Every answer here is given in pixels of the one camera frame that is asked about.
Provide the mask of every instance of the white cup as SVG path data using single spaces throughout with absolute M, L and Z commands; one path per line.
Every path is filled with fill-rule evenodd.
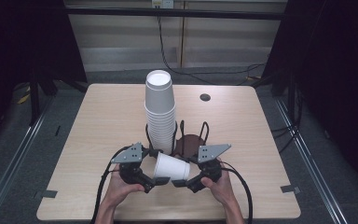
M 187 180 L 190 173 L 190 164 L 159 153 L 154 177 L 170 177 L 171 180 Z
M 146 78 L 145 107 L 147 111 L 162 115 L 172 111 L 174 106 L 170 74 L 162 70 L 150 72 Z

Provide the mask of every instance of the forearm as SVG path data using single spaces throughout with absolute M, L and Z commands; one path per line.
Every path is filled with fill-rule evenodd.
M 95 224 L 113 223 L 116 207 L 105 203 L 100 204 Z
M 243 216 L 241 213 L 240 205 L 237 200 L 232 200 L 228 203 L 223 203 L 226 213 L 227 224 L 243 224 Z

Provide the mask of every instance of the wall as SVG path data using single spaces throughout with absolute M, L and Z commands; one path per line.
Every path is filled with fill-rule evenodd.
M 151 7 L 151 0 L 66 0 L 67 6 Z M 174 8 L 284 12 L 281 1 L 174 1 Z M 70 15 L 87 72 L 160 68 L 155 17 Z M 246 66 L 267 60 L 278 21 L 161 18 L 170 67 Z

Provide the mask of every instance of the wall outlet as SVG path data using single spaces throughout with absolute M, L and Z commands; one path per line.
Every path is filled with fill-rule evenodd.
M 162 8 L 173 8 L 173 0 L 162 0 Z
M 162 8 L 162 0 L 152 0 L 152 8 Z

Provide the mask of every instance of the light wood surface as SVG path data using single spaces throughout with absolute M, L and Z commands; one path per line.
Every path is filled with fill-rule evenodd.
M 255 90 L 250 87 L 173 86 L 176 120 L 185 121 L 185 133 L 199 134 L 203 121 L 210 126 L 207 145 L 229 143 L 221 159 L 230 163 L 246 180 L 252 192 L 254 218 L 296 218 L 300 210 Z M 211 95 L 203 102 L 200 95 Z M 148 147 L 145 136 L 145 85 L 93 84 L 79 109 L 49 190 L 37 211 L 41 220 L 90 220 L 101 175 L 114 153 L 138 141 Z M 146 157 L 144 172 L 152 176 L 155 159 Z M 200 172 L 194 164 L 190 178 Z M 230 174 L 248 217 L 246 193 L 239 179 Z M 117 220 L 217 220 L 225 214 L 208 189 L 193 193 L 171 183 L 148 194 L 137 192 L 118 207 Z

